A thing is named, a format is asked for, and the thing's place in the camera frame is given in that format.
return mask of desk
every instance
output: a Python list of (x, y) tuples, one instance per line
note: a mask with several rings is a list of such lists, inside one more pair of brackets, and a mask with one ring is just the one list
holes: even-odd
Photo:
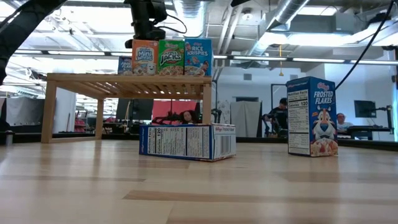
[(390, 129), (389, 128), (373, 127), (373, 126), (353, 126), (353, 127), (348, 128), (347, 133), (345, 133), (345, 134), (351, 136), (351, 139), (365, 137), (368, 140), (372, 141), (373, 140), (373, 132), (390, 132)]

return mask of white curtain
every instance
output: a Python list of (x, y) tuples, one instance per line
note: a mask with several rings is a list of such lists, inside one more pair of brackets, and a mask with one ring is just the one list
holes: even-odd
[(236, 137), (257, 137), (260, 107), (258, 102), (231, 103), (231, 124), (236, 126)]

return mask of rice krispies box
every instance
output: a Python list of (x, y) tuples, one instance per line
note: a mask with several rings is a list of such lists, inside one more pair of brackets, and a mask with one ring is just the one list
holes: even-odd
[(157, 66), (159, 75), (183, 75), (184, 41), (160, 40)]
[(286, 83), (289, 154), (338, 154), (335, 83), (304, 77)]
[(119, 57), (118, 75), (132, 75), (131, 57)]
[(155, 75), (158, 42), (153, 40), (132, 41), (132, 74)]
[(184, 75), (211, 76), (213, 47), (210, 39), (185, 39)]
[(214, 162), (236, 155), (235, 125), (142, 125), (139, 154)]

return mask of computer monitor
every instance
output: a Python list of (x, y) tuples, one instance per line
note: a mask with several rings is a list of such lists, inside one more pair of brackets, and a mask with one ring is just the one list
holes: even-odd
[(134, 120), (151, 120), (152, 109), (154, 107), (153, 99), (119, 99), (116, 110), (116, 119), (125, 119), (127, 106), (130, 102), (129, 117)]
[(374, 101), (355, 100), (355, 117), (376, 118), (376, 104)]

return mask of person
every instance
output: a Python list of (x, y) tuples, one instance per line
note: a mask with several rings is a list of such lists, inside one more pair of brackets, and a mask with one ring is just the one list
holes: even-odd
[(193, 110), (187, 110), (180, 114), (182, 124), (196, 124), (198, 122), (197, 116)]
[(345, 122), (346, 121), (346, 116), (343, 113), (338, 113), (337, 114), (337, 131), (340, 133), (345, 133), (347, 132), (347, 129), (351, 126), (354, 126), (350, 122)]
[(287, 129), (287, 98), (282, 98), (279, 101), (279, 106), (275, 107), (269, 112), (269, 115), (273, 115), (278, 121), (279, 127)]

